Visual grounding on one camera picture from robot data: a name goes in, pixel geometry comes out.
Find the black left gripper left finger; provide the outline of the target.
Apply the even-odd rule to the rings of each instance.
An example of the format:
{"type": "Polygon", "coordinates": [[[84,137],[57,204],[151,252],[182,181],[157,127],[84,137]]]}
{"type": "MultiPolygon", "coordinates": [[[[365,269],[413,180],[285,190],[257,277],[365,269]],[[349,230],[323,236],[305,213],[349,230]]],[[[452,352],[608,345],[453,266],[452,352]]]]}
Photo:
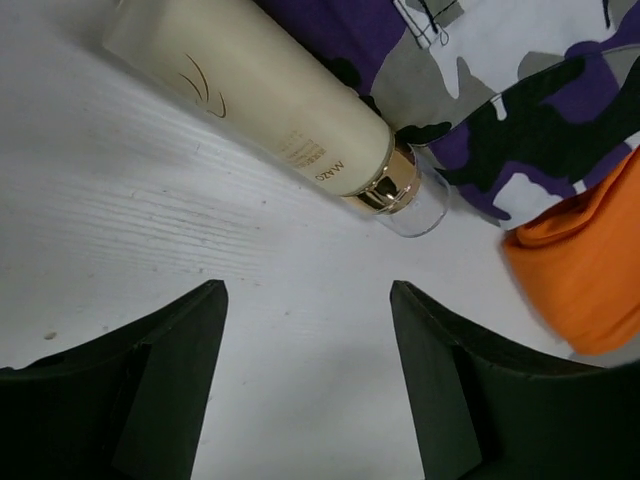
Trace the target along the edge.
{"type": "Polygon", "coordinates": [[[209,280],[74,348],[1,371],[5,479],[188,479],[228,311],[209,280]]]}

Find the cream pump lotion bottle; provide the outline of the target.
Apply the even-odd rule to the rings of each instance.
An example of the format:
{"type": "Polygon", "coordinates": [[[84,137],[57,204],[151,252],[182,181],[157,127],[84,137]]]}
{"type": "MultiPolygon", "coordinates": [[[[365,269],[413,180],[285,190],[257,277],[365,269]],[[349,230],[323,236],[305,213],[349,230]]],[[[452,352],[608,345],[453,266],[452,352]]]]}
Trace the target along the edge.
{"type": "Polygon", "coordinates": [[[450,190],[350,88],[250,1],[121,1],[104,47],[405,238],[450,190]]]}

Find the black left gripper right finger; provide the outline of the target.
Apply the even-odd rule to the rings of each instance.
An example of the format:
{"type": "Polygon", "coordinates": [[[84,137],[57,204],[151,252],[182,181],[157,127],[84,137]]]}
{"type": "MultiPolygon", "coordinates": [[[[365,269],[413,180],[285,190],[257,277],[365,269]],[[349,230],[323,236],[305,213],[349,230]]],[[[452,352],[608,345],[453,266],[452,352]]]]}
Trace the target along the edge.
{"type": "Polygon", "coordinates": [[[425,478],[638,477],[637,362],[542,353],[405,281],[390,303],[425,478]]]}

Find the orange garment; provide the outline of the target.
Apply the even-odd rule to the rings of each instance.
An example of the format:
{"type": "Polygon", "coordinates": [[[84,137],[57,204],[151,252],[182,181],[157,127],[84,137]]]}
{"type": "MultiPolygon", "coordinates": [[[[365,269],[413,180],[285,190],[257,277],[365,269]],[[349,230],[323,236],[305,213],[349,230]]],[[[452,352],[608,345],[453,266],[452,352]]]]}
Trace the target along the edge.
{"type": "Polygon", "coordinates": [[[639,332],[639,153],[508,233],[503,251],[532,306],[574,351],[624,346],[639,332]]]}

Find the purple camouflage garment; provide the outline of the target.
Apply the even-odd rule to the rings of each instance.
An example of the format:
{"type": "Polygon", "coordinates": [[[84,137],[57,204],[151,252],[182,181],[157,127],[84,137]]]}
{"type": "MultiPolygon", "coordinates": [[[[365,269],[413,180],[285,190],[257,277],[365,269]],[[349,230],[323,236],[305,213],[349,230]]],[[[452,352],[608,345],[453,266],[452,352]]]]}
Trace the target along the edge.
{"type": "Polygon", "coordinates": [[[635,1],[265,1],[263,10],[506,230],[639,145],[635,1]]]}

